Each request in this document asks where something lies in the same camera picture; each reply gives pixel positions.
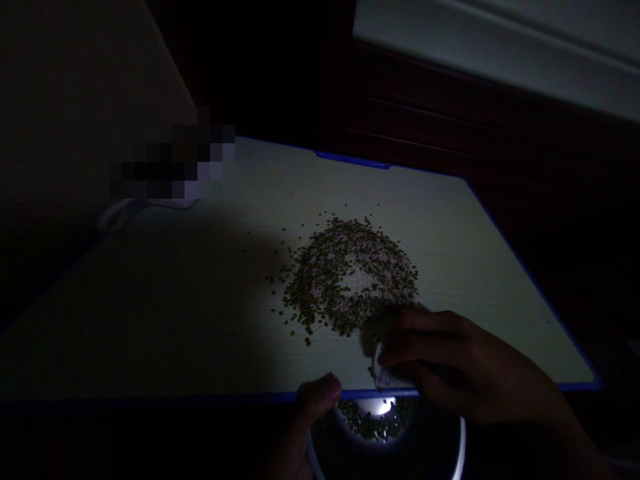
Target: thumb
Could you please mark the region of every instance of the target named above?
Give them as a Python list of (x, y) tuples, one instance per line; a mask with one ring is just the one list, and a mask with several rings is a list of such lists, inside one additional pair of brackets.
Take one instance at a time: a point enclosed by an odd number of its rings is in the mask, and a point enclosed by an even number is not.
[(467, 413), (469, 402), (462, 391), (453, 388), (415, 360), (405, 362), (403, 367), (413, 378), (420, 395), (458, 415)]
[(311, 428), (313, 422), (324, 416), (342, 394), (342, 385), (332, 373), (324, 377), (303, 383), (298, 389), (295, 400), (295, 423), (304, 431)]

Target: dark background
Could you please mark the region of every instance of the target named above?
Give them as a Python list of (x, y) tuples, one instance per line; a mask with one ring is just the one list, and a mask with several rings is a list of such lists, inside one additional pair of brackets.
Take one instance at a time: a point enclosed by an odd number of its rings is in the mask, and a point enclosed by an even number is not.
[[(602, 390), (568, 394), (588, 433), (604, 451), (638, 441), (640, 362), (626, 341), (640, 339), (640, 125), (353, 41), (354, 1), (148, 4), (194, 101), (210, 107), (203, 122), (466, 179), (601, 375)], [(3, 415), (0, 427), (17, 432), (5, 467), (23, 474), (216, 475), (256, 466), (286, 414), (56, 410)], [(524, 427), (469, 435), (467, 478), (520, 476), (535, 448)]]

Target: white table surface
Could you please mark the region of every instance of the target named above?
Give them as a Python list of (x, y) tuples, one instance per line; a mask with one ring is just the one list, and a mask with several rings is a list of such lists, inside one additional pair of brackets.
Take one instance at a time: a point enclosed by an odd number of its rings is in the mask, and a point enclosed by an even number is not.
[(359, 336), (315, 329), (307, 347), (283, 324), (285, 284), (265, 281), (331, 213), (373, 214), (401, 240), (430, 309), (470, 318), (558, 383), (594, 382), (464, 180), (242, 138), (223, 173), (188, 210), (141, 211), (2, 334), (0, 401), (291, 393), (328, 371), (371, 390)]

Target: blue table edge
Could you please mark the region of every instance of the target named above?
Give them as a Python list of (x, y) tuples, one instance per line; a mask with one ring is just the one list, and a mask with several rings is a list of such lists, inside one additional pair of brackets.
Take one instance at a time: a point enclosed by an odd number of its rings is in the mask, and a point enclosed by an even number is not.
[[(427, 170), (414, 169), (410, 167), (403, 167), (401, 165), (392, 165), (389, 163), (350, 157), (348, 155), (340, 155), (340, 154), (328, 153), (320, 150), (306, 149), (303, 147), (296, 147), (294, 145), (287, 145), (284, 143), (278, 143), (278, 142), (266, 142), (266, 143), (275, 143), (277, 145), (283, 145), (285, 147), (309, 150), (314, 152), (314, 154), (316, 154), (318, 158), (340, 161), (344, 163), (351, 163), (354, 165), (360, 165), (362, 167), (377, 168), (382, 170), (389, 170), (391, 167), (396, 167), (396, 168), (408, 168), (410, 170), (427, 171)], [(463, 180), (465, 183), (467, 182), (463, 178), (457, 177), (456, 175), (447, 175), (446, 173), (439, 173), (439, 172), (432, 172), (432, 173), (436, 173), (438, 175), (444, 175), (446, 177), (458, 178)], [(571, 334), (567, 326), (564, 324), (564, 322), (560, 320), (560, 316), (558, 316), (556, 310), (550, 304), (549, 300), (546, 298), (542, 290), (540, 290), (540, 287), (538, 286), (537, 282), (534, 280), (533, 276), (531, 275), (531, 272), (529, 272), (528, 268), (522, 262), (518, 254), (515, 252), (515, 250), (509, 243), (509, 241), (505, 238), (500, 228), (498, 228), (498, 226), (495, 224), (493, 218), (491, 218), (491, 215), (489, 214), (485, 206), (482, 204), (478, 196), (475, 194), (473, 189), (469, 187), (469, 190), (472, 192), (473, 196), (478, 201), (478, 203), (482, 206), (489, 220), (491, 220), (491, 223), (493, 224), (493, 226), (496, 228), (496, 230), (502, 237), (502, 240), (504, 240), (504, 242), (507, 244), (512, 254), (515, 256), (516, 260), (518, 260), (518, 263), (526, 272), (527, 276), (529, 277), (529, 280), (532, 282), (532, 284), (535, 286), (536, 290), (538, 291), (538, 294), (540, 294), (540, 296), (543, 298), (543, 300), (551, 310), (553, 316), (555, 317), (557, 322), (560, 324), (564, 332), (567, 334), (567, 336), (569, 337), (569, 340), (571, 340), (573, 346), (576, 348), (576, 350), (578, 350), (578, 353), (580, 354), (582, 360), (584, 360), (588, 368), (591, 370), (591, 373), (593, 374), (594, 380), (591, 382), (558, 383), (557, 384), (558, 388), (560, 388), (560, 390), (562, 391), (600, 390), (602, 388), (602, 381), (601, 381), (600, 375), (594, 368), (588, 356), (586, 356), (582, 348), (580, 348), (580, 346), (578, 345), (575, 338), (573, 337), (573, 335)], [(16, 314), (14, 318), (12, 318), (10, 321), (5, 323), (3, 328), (0, 329), (0, 333), (3, 333), (10, 325), (13, 324), (14, 321), (18, 320), (18, 318), (20, 318), (22, 314), (24, 314), (36, 302), (38, 302), (46, 293), (48, 293), (51, 290), (51, 288), (60, 279), (62, 279), (62, 277), (64, 277), (76, 264), (78, 264), (78, 262), (80, 262), (82, 258), (84, 258), (86, 254), (88, 254), (91, 250), (96, 248), (98, 243), (100, 243), (100, 241), (105, 236), (106, 234), (104, 233), (97, 234), (96, 238), (90, 243), (90, 245), (86, 249), (83, 249), (80, 252), (80, 254), (78, 254), (77, 258), (74, 261), (70, 262), (68, 267), (64, 269), (60, 273), (60, 275), (56, 277), (54, 281), (50, 282), (48, 286), (42, 289), (42, 291), (36, 296), (32, 304), (28, 305), (26, 308), (24, 308), (24, 310), (18, 312), (18, 314)], [(53, 400), (53, 401), (52, 400), (42, 400), (42, 401), (34, 400), (34, 401), (16, 401), (16, 402), (0, 401), (0, 411), (6, 410), (6, 409), (16, 409), (16, 408), (21, 409), (22, 407), (27, 409), (36, 407), (40, 409), (40, 408), (47, 408), (48, 405), (62, 406), (62, 404), (76, 405), (78, 407), (83, 405), (85, 406), (94, 405), (94, 406), (102, 406), (102, 407), (106, 407), (106, 406), (134, 407), (134, 406), (140, 406), (140, 405), (150, 405), (150, 404), (153, 405), (156, 403), (160, 405), (168, 405), (168, 404), (177, 404), (177, 403), (178, 404), (181, 404), (181, 403), (204, 404), (204, 403), (220, 403), (220, 402), (230, 403), (230, 402), (238, 402), (238, 401), (291, 402), (295, 399), (295, 396), (296, 396), (295, 392), (282, 392), (282, 393), (248, 393), (248, 394), (238, 394), (238, 395), (211, 395), (211, 396), (184, 395), (179, 397), (136, 397), (136, 398), (122, 398), (122, 399), (86, 399), (86, 400), (84, 399), (83, 400), (66, 400), (65, 399), (65, 400)], [(414, 396), (418, 396), (418, 392), (416, 389), (387, 389), (387, 390), (384, 390), (382, 393), (379, 392), (378, 390), (372, 389), (372, 390), (345, 390), (343, 391), (341, 398), (348, 400), (348, 399), (378, 398), (378, 397), (414, 397)]]

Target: hand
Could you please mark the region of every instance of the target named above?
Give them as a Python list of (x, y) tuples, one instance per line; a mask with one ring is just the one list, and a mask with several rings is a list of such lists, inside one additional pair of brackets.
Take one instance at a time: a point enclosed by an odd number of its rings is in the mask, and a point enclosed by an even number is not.
[(338, 403), (341, 394), (340, 380), (332, 373), (300, 386), (293, 406), (291, 423), (270, 458), (265, 478), (313, 478), (313, 471), (306, 456), (307, 432), (316, 420)]
[[(453, 367), (458, 381), (443, 380), (420, 360)], [(403, 310), (378, 363), (401, 365), (420, 394), (474, 423), (546, 423), (567, 411), (573, 416), (534, 362), (454, 312)]]

